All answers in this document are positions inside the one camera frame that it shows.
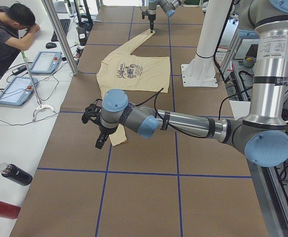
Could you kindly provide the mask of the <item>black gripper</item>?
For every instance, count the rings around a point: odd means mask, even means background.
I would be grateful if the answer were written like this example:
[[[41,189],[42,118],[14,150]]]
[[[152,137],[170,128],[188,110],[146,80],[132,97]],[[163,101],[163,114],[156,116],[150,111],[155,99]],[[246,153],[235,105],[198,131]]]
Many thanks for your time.
[[[102,125],[100,120],[102,107],[97,105],[99,101],[102,101],[102,99],[96,99],[93,103],[91,103],[88,107],[85,108],[85,112],[82,115],[81,120],[83,124],[91,121],[94,124],[98,125],[100,135],[96,141],[95,147],[97,149],[102,149],[109,135],[113,134],[117,130],[117,126],[115,126],[114,128],[108,128]]]
[[[153,33],[154,30],[154,21],[156,20],[156,9],[147,9],[142,12],[142,19],[148,17],[150,32]]]

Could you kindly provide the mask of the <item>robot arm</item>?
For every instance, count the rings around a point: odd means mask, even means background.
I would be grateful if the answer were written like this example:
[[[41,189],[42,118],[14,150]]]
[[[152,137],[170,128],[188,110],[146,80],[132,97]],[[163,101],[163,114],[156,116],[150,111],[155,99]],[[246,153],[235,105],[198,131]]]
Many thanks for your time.
[[[82,122],[98,125],[96,147],[123,125],[144,138],[169,127],[196,138],[226,143],[252,163],[273,167],[288,159],[286,122],[282,119],[285,87],[288,84],[288,0],[245,0],[241,2],[240,30],[259,36],[252,83],[250,111],[241,120],[215,120],[135,105],[127,94],[114,88],[102,105],[91,104]]]
[[[171,17],[174,15],[176,9],[185,2],[186,0],[173,0],[172,2],[168,2],[167,0],[149,0],[148,9],[142,11],[142,19],[145,19],[146,16],[148,17],[150,32],[153,33],[158,5],[162,8],[167,17]]]

